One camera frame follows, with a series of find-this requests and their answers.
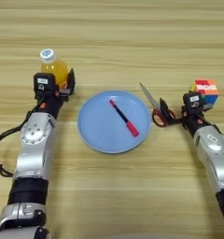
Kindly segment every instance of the bottle cap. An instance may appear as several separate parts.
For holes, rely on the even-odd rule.
[[[40,52],[40,57],[44,63],[52,63],[56,60],[56,54],[53,49],[43,49]]]

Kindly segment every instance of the scissor blade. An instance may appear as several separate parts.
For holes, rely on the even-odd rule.
[[[146,95],[147,99],[149,100],[149,102],[153,105],[154,108],[161,110],[160,105],[156,102],[156,100],[153,98],[153,96],[148,92],[148,90],[146,89],[146,87],[142,84],[139,83],[142,91],[144,92],[144,94]]]

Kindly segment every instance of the red scissor handle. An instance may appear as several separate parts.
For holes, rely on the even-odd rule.
[[[169,113],[170,113],[171,117],[173,119],[175,119],[175,113],[170,109],[169,109]],[[167,126],[166,118],[163,116],[163,114],[160,112],[160,110],[158,110],[156,108],[152,111],[152,119],[158,127],[164,128]]]

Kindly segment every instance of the plate rim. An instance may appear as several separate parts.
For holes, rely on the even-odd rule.
[[[96,147],[90,145],[90,144],[86,141],[86,139],[84,138],[83,134],[82,134],[81,131],[79,130],[79,120],[78,120],[78,119],[79,119],[79,116],[80,116],[81,109],[82,109],[83,106],[84,106],[85,104],[87,104],[92,98],[94,98],[94,97],[96,97],[96,96],[98,96],[98,95],[100,95],[100,94],[103,94],[103,93],[109,93],[109,92],[114,92],[114,91],[115,91],[115,92],[128,93],[128,94],[132,95],[133,97],[137,98],[137,99],[144,105],[145,109],[147,110],[147,114],[148,114],[149,122],[150,122],[150,123],[149,123],[148,129],[147,129],[147,133],[145,134],[145,136],[143,137],[143,139],[141,140],[141,142],[138,143],[136,146],[133,146],[133,147],[128,148],[128,149],[126,149],[126,150],[118,150],[118,151],[101,150],[101,149],[98,149],[98,148],[96,148]],[[78,132],[79,132],[80,137],[81,137],[82,140],[84,141],[84,143],[86,143],[86,145],[89,146],[90,148],[92,148],[92,149],[94,149],[94,150],[96,150],[96,151],[98,151],[98,152],[102,152],[102,153],[106,153],[106,154],[120,154],[120,153],[128,152],[128,151],[130,151],[130,150],[132,150],[132,149],[134,149],[134,148],[137,148],[139,145],[141,145],[141,144],[146,140],[146,138],[148,137],[148,135],[149,135],[149,133],[150,133],[151,127],[152,127],[151,114],[149,113],[149,109],[148,109],[147,105],[146,105],[145,102],[142,101],[138,96],[136,96],[134,93],[132,93],[132,92],[130,92],[130,91],[113,90],[113,91],[101,91],[101,92],[98,92],[98,93],[94,94],[92,97],[90,97],[89,99],[87,99],[87,100],[85,101],[85,103],[84,103],[84,104],[82,105],[82,107],[79,109],[79,112],[78,112],[78,114],[77,114],[77,130],[78,130]]]

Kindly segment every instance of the orange liquid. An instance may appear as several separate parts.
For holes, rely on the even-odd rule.
[[[63,88],[67,84],[67,65],[62,60],[56,60],[53,63],[42,63],[41,72],[52,73],[55,76],[56,84]]]

